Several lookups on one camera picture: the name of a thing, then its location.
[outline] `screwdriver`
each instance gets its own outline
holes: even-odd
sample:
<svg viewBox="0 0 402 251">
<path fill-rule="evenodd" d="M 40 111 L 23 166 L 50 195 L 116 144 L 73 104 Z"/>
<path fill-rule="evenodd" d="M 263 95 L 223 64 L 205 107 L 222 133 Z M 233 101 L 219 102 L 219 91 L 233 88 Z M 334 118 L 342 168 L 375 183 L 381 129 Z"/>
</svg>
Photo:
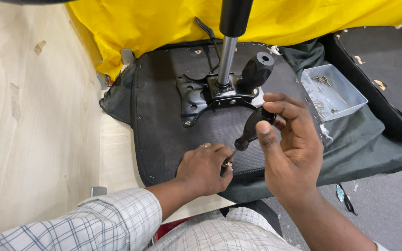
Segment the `screwdriver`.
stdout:
<svg viewBox="0 0 402 251">
<path fill-rule="evenodd" d="M 234 157 L 237 151 L 244 151 L 248 148 L 249 143 L 257 139 L 257 131 L 255 130 L 255 125 L 265 120 L 269 122 L 271 125 L 276 121 L 277 115 L 275 113 L 271 113 L 266 111 L 263 106 L 257 108 L 248 118 L 246 123 L 244 124 L 243 134 L 235 140 L 235 150 L 232 152 L 232 155 L 226 160 L 224 160 L 221 165 L 220 175 L 224 173 L 226 168 L 230 165 L 232 157 Z"/>
</svg>

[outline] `shirt sleeve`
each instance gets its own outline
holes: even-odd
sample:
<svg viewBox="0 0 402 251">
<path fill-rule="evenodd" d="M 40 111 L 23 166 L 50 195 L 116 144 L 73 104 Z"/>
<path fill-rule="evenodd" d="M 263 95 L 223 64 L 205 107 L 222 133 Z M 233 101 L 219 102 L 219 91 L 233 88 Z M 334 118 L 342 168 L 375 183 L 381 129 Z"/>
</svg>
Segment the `shirt sleeve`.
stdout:
<svg viewBox="0 0 402 251">
<path fill-rule="evenodd" d="M 162 221 L 153 193 L 132 188 L 89 198 L 58 219 L 0 234 L 0 250 L 141 250 Z"/>
</svg>

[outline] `hand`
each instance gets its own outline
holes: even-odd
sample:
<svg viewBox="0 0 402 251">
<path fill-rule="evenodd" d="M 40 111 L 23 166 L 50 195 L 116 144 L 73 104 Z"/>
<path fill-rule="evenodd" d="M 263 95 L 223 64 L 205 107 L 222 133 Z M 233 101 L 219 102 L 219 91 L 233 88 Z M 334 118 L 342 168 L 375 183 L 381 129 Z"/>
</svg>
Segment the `hand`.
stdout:
<svg viewBox="0 0 402 251">
<path fill-rule="evenodd" d="M 265 181 L 269 191 L 283 203 L 299 201 L 317 192 L 316 182 L 323 162 L 323 145 L 306 106 L 285 94 L 265 94 L 263 107 L 277 113 L 274 125 L 281 131 L 279 143 L 266 121 L 256 125 L 265 153 Z"/>
<path fill-rule="evenodd" d="M 221 143 L 197 149 L 184 154 L 176 172 L 176 180 L 199 196 L 208 196 L 226 190 L 232 180 L 232 166 L 228 166 L 220 176 L 221 164 L 232 155 L 232 150 Z"/>
</svg>

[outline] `light wood surface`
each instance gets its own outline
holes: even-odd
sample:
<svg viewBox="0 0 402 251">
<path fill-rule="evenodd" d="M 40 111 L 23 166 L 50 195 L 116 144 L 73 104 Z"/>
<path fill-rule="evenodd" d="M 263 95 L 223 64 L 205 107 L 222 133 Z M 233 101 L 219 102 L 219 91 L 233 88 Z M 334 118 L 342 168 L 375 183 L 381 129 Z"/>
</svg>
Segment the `light wood surface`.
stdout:
<svg viewBox="0 0 402 251">
<path fill-rule="evenodd" d="M 99 183 L 100 84 L 62 4 L 0 2 L 0 232 L 57 218 Z"/>
<path fill-rule="evenodd" d="M 108 192 L 145 187 L 137 170 L 133 129 L 104 112 L 100 125 L 100 186 L 106 187 Z M 233 204 L 217 194 L 199 197 L 178 209 L 163 223 Z"/>
</svg>

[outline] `gray floor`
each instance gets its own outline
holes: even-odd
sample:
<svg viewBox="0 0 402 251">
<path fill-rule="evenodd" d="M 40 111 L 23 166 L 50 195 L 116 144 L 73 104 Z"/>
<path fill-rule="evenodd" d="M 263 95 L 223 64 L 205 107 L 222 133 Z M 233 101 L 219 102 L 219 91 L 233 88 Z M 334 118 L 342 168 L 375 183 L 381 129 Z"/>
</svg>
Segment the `gray floor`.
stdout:
<svg viewBox="0 0 402 251">
<path fill-rule="evenodd" d="M 378 174 L 344 182 L 342 186 L 358 216 L 347 212 L 345 204 L 338 200 L 336 185 L 323 186 L 319 190 L 339 212 L 372 240 L 390 251 L 402 251 L 402 172 Z M 302 250 L 309 251 L 299 230 L 277 199 L 272 197 L 264 201 L 279 214 L 283 237 L 292 245 L 300 245 Z"/>
</svg>

